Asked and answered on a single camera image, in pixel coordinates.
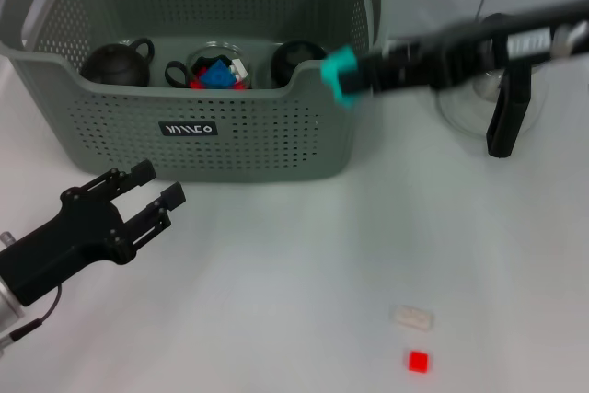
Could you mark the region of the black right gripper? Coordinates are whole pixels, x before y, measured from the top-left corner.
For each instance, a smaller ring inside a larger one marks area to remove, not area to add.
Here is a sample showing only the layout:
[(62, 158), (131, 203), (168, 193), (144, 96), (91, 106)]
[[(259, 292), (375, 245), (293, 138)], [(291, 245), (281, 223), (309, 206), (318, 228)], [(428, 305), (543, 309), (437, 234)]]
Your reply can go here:
[[(369, 61), (393, 67), (364, 66), (340, 71), (344, 95), (387, 92), (412, 87), (448, 89), (487, 72), (537, 65), (554, 58), (559, 29), (588, 21), (588, 0), (544, 6), (512, 15), (486, 18), (462, 29), (446, 30), (440, 40), (386, 40), (366, 53), (352, 54), (345, 67)], [(432, 53), (432, 66), (425, 66)]]

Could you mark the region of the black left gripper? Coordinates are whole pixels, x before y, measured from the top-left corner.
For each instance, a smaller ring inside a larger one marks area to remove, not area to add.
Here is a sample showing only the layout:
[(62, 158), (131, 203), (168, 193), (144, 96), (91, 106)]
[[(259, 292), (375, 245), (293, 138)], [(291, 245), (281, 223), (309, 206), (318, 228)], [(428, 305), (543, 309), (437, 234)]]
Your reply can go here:
[(86, 266), (101, 260), (123, 265), (171, 227), (169, 212), (186, 202), (176, 182), (126, 223), (112, 203), (156, 178), (144, 160), (130, 172), (111, 168), (61, 195), (62, 207), (49, 222), (1, 252), (1, 279), (22, 306), (30, 306)]

